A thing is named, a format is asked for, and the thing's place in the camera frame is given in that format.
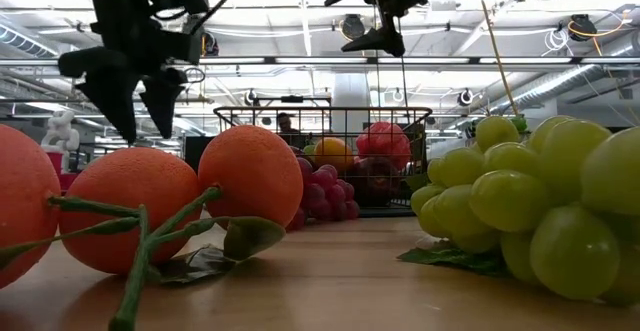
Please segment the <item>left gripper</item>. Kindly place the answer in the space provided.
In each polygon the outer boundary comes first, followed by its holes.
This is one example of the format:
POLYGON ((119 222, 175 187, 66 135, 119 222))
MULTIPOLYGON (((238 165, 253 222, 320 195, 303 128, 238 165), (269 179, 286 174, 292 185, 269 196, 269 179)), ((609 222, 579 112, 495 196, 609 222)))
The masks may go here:
POLYGON ((155 15, 180 8, 193 15, 208 10, 208 0, 92 0, 97 21, 91 31, 102 45, 68 52, 58 59, 62 75, 80 77, 79 89, 132 144, 136 139, 133 91, 140 78, 140 98, 164 139, 172 136, 175 103, 185 89, 186 73, 162 69, 170 59, 196 64, 200 58, 197 35, 168 31, 155 15))

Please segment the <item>tangerine cluster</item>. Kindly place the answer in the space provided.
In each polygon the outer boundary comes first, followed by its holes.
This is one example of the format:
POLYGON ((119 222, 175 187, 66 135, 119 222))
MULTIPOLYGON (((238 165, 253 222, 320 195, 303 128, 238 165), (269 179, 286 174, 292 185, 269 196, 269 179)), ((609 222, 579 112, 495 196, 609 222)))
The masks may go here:
POLYGON ((154 148, 120 149, 91 163, 68 189, 44 149, 0 125, 0 289, 62 242, 83 264, 127 279, 109 331, 134 331, 153 267, 215 225, 224 254, 241 261, 278 242, 302 198, 288 145, 237 126, 206 146, 197 168, 154 148))

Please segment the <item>red-orange bumpy pepper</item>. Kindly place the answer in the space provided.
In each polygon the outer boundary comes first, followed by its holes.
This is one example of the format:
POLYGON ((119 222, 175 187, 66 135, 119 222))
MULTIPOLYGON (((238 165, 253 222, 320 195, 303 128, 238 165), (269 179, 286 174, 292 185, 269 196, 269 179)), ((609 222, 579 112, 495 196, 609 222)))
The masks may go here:
POLYGON ((411 158, 409 138, 399 125, 386 121, 367 127, 357 137, 356 147, 360 157, 387 157, 398 170, 411 158))

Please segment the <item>yellow orange mango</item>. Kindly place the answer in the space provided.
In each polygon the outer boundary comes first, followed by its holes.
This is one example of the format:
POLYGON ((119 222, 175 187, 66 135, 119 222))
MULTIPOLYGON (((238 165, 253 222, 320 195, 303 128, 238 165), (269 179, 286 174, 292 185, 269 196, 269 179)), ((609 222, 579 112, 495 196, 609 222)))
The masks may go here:
POLYGON ((331 165, 339 173, 346 172, 354 164, 352 149, 336 137, 320 139, 314 146, 313 156, 318 166, 331 165))

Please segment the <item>green grape bunch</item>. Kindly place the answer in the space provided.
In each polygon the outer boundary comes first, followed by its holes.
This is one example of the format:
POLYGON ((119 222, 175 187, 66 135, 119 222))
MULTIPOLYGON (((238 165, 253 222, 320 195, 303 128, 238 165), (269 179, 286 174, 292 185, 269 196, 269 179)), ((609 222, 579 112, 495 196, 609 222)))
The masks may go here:
POLYGON ((640 126, 555 116, 519 134, 491 116, 473 134, 430 162, 411 206, 433 243, 401 260, 640 305, 640 126))

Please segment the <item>black panel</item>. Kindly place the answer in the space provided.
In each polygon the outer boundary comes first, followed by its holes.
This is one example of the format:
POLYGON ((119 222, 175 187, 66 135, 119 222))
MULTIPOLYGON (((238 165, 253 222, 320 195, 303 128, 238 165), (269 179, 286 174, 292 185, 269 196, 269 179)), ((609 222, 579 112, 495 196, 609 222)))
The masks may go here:
POLYGON ((212 140, 208 136, 189 136, 184 141, 184 161, 195 171, 198 172, 201 156, 212 140))

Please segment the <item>white column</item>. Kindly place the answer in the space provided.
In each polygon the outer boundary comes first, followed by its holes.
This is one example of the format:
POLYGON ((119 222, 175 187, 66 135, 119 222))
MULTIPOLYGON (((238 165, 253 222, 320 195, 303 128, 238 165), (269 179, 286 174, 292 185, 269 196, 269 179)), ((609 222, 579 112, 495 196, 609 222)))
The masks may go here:
POLYGON ((365 73, 338 73, 332 91, 331 128, 335 133, 356 133, 368 122, 370 92, 365 73))

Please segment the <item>white robot figure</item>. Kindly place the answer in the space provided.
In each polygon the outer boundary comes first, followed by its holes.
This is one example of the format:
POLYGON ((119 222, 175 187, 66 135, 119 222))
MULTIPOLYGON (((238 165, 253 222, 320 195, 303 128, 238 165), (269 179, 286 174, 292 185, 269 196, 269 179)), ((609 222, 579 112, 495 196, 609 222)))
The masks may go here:
POLYGON ((77 151, 80 145, 79 132, 71 126, 74 117, 71 110, 55 111, 47 121, 48 130, 41 141, 45 152, 62 156, 62 172, 69 170, 70 153, 77 151))

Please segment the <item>long ceiling light bar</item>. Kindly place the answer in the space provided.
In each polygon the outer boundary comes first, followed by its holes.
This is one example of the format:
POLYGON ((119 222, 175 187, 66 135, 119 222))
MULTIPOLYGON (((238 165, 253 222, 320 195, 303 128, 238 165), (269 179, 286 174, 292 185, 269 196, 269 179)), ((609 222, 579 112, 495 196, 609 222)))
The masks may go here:
MULTIPOLYGON (((502 57, 506 65, 635 65, 640 57, 502 57)), ((495 57, 211 57, 202 58, 200 65, 497 65, 495 57)))

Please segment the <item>red storage bins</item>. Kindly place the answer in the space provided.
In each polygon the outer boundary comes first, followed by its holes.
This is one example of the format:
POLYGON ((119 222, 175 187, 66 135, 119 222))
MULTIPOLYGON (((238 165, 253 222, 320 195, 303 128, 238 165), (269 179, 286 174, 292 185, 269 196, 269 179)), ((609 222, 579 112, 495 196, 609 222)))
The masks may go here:
POLYGON ((75 179, 78 177, 78 173, 71 173, 63 170, 62 160, 63 155, 57 152, 47 152, 54 170, 56 172, 61 192, 65 194, 75 179))

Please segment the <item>person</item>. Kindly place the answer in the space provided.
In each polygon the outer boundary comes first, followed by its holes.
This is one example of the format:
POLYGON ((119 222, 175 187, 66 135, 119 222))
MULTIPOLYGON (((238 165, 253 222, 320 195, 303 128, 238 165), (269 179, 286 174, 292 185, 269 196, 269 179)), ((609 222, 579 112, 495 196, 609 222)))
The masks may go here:
POLYGON ((294 135, 299 133, 299 130, 295 129, 292 125, 290 114, 281 112, 277 115, 276 120, 281 135, 294 135))

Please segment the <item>red grape bunch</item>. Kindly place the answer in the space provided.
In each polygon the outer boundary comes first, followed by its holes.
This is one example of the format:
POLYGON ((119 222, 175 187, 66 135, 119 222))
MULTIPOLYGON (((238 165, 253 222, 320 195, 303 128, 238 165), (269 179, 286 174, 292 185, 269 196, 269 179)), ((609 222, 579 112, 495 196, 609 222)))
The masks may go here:
POLYGON ((308 222, 354 220, 360 215, 352 184, 338 177, 330 164, 318 168, 306 157, 297 158, 303 177, 303 197, 293 220, 286 230, 296 231, 308 222))

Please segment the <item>silver ventilation duct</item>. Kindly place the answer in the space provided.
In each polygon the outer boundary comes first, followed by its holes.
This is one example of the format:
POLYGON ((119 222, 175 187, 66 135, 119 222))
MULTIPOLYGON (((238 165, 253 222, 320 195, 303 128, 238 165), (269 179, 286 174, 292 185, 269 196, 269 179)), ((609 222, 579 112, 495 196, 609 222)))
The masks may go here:
MULTIPOLYGON (((603 55, 613 58, 640 58, 640 29, 609 43, 603 55)), ((512 90, 513 101, 518 110, 523 110, 533 104, 585 86, 587 82, 602 79, 608 75, 607 71, 608 66, 604 63, 580 63, 562 72, 547 73, 512 90)))

